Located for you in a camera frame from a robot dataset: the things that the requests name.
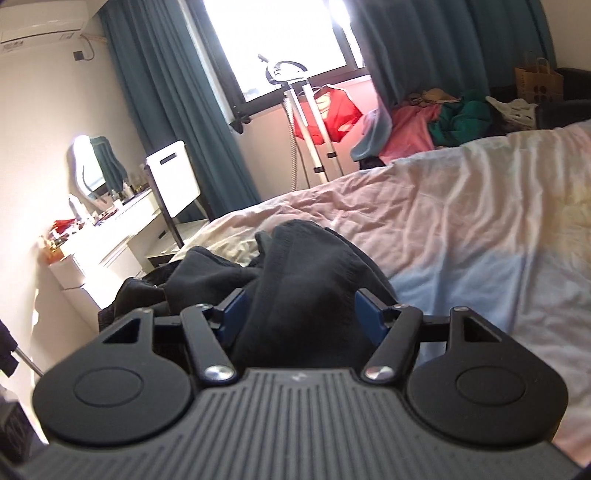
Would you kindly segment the window with black frame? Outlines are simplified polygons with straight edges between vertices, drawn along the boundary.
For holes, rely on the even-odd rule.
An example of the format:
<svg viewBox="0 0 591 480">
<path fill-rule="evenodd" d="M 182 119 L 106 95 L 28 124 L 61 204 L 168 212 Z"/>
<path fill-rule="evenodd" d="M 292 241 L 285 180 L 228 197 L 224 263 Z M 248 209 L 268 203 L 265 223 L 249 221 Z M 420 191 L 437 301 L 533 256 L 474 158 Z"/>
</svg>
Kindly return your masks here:
<svg viewBox="0 0 591 480">
<path fill-rule="evenodd" d="M 187 1 L 194 30 L 242 133 L 252 115 L 283 102 L 266 79 L 279 61 L 307 68 L 311 85 L 338 84 L 368 73 L 344 1 Z"/>
</svg>

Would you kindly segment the white cloth on chair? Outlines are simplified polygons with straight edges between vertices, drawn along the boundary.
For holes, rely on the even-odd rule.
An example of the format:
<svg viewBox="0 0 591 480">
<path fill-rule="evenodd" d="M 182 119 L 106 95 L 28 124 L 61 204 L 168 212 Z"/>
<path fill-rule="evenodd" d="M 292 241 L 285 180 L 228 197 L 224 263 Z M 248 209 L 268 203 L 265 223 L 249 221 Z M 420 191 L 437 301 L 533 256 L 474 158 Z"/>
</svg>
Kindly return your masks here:
<svg viewBox="0 0 591 480">
<path fill-rule="evenodd" d="M 509 103 L 504 103 L 491 96 L 486 96 L 486 101 L 496 109 L 503 119 L 510 125 L 519 127 L 522 130 L 535 130 L 537 128 L 537 104 L 529 103 L 522 98 L 517 98 Z"/>
</svg>

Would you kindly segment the brown paper bag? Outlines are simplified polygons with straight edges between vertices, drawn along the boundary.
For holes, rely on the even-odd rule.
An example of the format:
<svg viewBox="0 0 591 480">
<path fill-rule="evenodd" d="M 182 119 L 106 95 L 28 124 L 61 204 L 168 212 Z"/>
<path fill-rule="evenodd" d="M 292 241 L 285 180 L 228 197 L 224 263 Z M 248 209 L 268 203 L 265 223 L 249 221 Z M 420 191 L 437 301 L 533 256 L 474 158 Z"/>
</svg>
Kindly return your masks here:
<svg viewBox="0 0 591 480">
<path fill-rule="evenodd" d="M 533 65 L 516 67 L 514 71 L 519 98 L 535 104 L 563 100 L 564 78 L 546 58 L 538 57 Z"/>
</svg>

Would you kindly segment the teal right curtain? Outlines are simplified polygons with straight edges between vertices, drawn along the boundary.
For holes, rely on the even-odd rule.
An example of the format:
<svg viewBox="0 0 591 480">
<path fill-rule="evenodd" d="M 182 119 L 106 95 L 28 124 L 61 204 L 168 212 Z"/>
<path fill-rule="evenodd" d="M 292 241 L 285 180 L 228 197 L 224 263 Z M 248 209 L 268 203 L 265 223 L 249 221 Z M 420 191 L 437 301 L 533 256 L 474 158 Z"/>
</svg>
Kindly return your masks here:
<svg viewBox="0 0 591 480">
<path fill-rule="evenodd" d="M 556 60 L 539 1 L 349 1 L 346 8 L 387 108 L 431 88 L 489 93 L 513 85 L 527 59 Z"/>
</svg>

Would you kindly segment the pastel bed duvet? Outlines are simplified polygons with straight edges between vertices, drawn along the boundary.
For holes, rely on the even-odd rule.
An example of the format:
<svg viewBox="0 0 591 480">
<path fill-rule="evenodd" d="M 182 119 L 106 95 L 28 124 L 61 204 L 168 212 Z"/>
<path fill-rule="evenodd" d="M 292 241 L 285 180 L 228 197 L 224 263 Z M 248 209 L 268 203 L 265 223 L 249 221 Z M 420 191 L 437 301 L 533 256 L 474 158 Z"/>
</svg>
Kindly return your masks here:
<svg viewBox="0 0 591 480">
<path fill-rule="evenodd" d="M 565 380 L 555 441 L 590 460 L 590 125 L 423 152 L 229 213 L 190 239 L 229 261 L 289 220 L 331 228 L 370 256 L 401 301 L 466 305 Z"/>
</svg>

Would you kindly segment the white dressing table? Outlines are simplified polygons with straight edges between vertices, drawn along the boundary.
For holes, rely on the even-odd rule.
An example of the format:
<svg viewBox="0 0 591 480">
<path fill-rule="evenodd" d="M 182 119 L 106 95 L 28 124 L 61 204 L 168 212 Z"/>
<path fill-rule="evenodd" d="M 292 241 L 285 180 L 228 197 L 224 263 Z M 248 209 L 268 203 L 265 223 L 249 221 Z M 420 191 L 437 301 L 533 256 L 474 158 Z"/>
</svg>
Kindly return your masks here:
<svg viewBox="0 0 591 480">
<path fill-rule="evenodd" d="M 85 226 L 62 246 L 49 266 L 65 298 L 92 332 L 98 312 L 114 300 L 124 280 L 140 278 L 179 251 L 156 198 L 147 190 L 98 226 Z"/>
</svg>

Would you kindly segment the white garment steamer stand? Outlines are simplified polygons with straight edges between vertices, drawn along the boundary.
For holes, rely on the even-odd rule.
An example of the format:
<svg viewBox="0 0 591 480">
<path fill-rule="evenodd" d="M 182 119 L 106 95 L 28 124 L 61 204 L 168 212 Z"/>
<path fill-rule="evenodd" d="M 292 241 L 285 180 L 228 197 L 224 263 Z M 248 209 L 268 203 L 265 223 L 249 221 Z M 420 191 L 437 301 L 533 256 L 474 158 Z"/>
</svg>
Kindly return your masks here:
<svg viewBox="0 0 591 480">
<path fill-rule="evenodd" d="M 287 121 L 290 123 L 291 138 L 294 140 L 294 146 L 297 146 L 296 126 L 298 126 L 300 127 L 304 144 L 307 146 L 311 156 L 312 170 L 320 182 L 322 184 L 328 184 L 329 175 L 325 169 L 320 151 L 318 151 L 318 146 L 315 145 L 314 139 L 311 136 L 311 123 L 308 121 L 308 117 L 304 112 L 303 103 L 300 100 L 301 95 L 304 95 L 304 99 L 307 100 L 311 117 L 314 119 L 315 126 L 318 127 L 322 140 L 324 140 L 325 148 L 327 149 L 325 157 L 334 161 L 339 173 L 344 175 L 338 153 L 335 152 L 334 144 L 332 144 L 332 140 L 329 138 L 329 131 L 327 126 L 325 126 L 324 119 L 322 119 L 317 100 L 315 100 L 315 93 L 311 87 L 307 67 L 297 61 L 270 60 L 262 54 L 257 55 L 257 58 L 264 65 L 264 75 L 266 75 L 267 82 L 270 85 L 280 87 L 280 91 L 283 92 L 283 110 L 286 113 Z"/>
</svg>

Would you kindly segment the red garment on hanger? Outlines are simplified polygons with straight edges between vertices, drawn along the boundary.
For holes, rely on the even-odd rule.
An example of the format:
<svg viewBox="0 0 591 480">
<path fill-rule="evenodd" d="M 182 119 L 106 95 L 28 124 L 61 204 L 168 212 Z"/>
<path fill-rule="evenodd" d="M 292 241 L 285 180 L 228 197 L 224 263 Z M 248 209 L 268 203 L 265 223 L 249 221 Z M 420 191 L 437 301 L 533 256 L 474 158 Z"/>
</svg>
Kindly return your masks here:
<svg viewBox="0 0 591 480">
<path fill-rule="evenodd" d="M 363 117 L 362 111 L 356 107 L 345 89 L 325 85 L 314 92 L 314 97 L 332 143 L 341 142 Z M 312 142 L 317 146 L 324 144 L 325 140 L 315 123 L 308 99 L 304 97 L 304 94 L 301 94 L 298 96 L 298 100 L 301 102 L 301 109 L 308 121 L 308 131 Z"/>
</svg>

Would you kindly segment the teal curtain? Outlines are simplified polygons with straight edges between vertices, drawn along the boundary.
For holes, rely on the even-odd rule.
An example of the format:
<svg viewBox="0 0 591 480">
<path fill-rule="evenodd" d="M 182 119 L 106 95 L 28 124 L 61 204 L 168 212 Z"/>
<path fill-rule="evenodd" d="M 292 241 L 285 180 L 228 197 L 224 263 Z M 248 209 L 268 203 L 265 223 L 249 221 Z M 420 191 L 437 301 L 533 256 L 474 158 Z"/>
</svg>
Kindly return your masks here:
<svg viewBox="0 0 591 480">
<path fill-rule="evenodd" d="M 346 8 L 387 108 L 431 88 L 489 93 L 513 85 L 527 59 L 556 60 L 539 1 L 349 1 Z"/>
<path fill-rule="evenodd" d="M 184 143 L 211 219 L 259 203 L 180 4 L 108 1 L 98 16 L 145 152 Z"/>
</svg>

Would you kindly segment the white chair back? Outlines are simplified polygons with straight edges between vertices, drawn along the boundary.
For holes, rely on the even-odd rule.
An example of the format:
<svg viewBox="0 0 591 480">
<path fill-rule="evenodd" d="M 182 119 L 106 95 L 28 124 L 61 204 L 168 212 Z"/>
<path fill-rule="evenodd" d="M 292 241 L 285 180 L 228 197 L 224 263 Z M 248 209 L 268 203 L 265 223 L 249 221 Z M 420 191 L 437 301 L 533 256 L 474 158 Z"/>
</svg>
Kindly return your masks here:
<svg viewBox="0 0 591 480">
<path fill-rule="evenodd" d="M 184 142 L 178 140 L 149 155 L 142 168 L 174 244 L 182 248 L 211 219 L 200 203 L 200 186 Z M 197 208 L 201 219 L 180 222 L 178 216 L 189 207 Z"/>
</svg>

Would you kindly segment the teal left curtain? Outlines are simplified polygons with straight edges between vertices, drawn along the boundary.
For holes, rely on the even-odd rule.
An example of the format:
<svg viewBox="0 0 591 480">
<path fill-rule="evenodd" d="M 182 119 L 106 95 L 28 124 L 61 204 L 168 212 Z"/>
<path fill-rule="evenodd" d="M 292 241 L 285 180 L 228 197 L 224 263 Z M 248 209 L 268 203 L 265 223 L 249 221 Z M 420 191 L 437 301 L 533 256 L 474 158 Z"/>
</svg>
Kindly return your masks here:
<svg viewBox="0 0 591 480">
<path fill-rule="evenodd" d="M 180 4 L 108 1 L 98 16 L 145 152 L 184 143 L 211 219 L 259 203 Z"/>
</svg>

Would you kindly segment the light blue cloth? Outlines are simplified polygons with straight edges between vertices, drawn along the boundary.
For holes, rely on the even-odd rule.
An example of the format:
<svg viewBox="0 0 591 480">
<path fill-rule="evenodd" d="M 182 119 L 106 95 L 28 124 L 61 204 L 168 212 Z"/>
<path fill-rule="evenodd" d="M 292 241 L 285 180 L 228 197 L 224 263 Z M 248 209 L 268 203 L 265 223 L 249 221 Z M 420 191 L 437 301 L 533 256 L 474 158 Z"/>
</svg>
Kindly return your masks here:
<svg viewBox="0 0 591 480">
<path fill-rule="evenodd" d="M 363 116 L 363 133 L 359 142 L 353 146 L 351 157 L 361 162 L 369 157 L 377 157 L 388 143 L 393 130 L 392 115 L 382 103 Z"/>
</svg>

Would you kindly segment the black garment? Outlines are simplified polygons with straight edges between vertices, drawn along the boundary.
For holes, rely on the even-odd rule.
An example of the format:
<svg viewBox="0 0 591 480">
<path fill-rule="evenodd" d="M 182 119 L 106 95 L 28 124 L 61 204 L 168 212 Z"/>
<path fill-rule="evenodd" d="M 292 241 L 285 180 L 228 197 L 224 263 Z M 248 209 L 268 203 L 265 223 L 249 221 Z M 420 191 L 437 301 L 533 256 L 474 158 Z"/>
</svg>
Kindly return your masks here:
<svg viewBox="0 0 591 480">
<path fill-rule="evenodd" d="M 129 278 L 98 315 L 106 329 L 132 310 L 173 316 L 184 308 L 216 305 L 235 289 L 249 311 L 228 356 L 245 368 L 360 369 L 374 351 L 355 315 L 356 291 L 366 288 L 387 305 L 394 289 L 376 263 L 337 232 L 289 221 L 256 233 L 259 254 L 242 267 L 204 247 Z"/>
</svg>

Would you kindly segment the wavy vanity mirror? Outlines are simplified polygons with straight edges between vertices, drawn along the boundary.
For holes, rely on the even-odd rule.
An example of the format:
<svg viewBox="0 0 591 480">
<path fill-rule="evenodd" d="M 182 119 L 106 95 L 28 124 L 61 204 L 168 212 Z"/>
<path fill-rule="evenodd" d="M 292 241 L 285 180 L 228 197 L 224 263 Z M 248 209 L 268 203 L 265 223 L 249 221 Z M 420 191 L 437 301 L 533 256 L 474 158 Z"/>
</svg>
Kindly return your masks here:
<svg viewBox="0 0 591 480">
<path fill-rule="evenodd" d="M 106 137 L 79 135 L 68 153 L 74 184 L 87 200 L 105 204 L 107 198 L 122 198 L 127 171 Z"/>
</svg>

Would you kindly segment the pink cloth pile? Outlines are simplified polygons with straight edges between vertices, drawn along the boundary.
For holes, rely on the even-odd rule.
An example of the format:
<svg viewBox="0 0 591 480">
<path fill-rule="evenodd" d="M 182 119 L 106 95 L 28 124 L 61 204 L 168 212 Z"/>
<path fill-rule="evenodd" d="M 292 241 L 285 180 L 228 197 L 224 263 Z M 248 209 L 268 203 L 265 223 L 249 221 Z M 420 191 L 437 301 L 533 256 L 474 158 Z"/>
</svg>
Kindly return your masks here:
<svg viewBox="0 0 591 480">
<path fill-rule="evenodd" d="M 435 149 L 429 124 L 439 119 L 442 106 L 431 104 L 425 107 L 404 105 L 393 112 L 393 131 L 379 154 L 388 164 L 400 158 Z"/>
</svg>

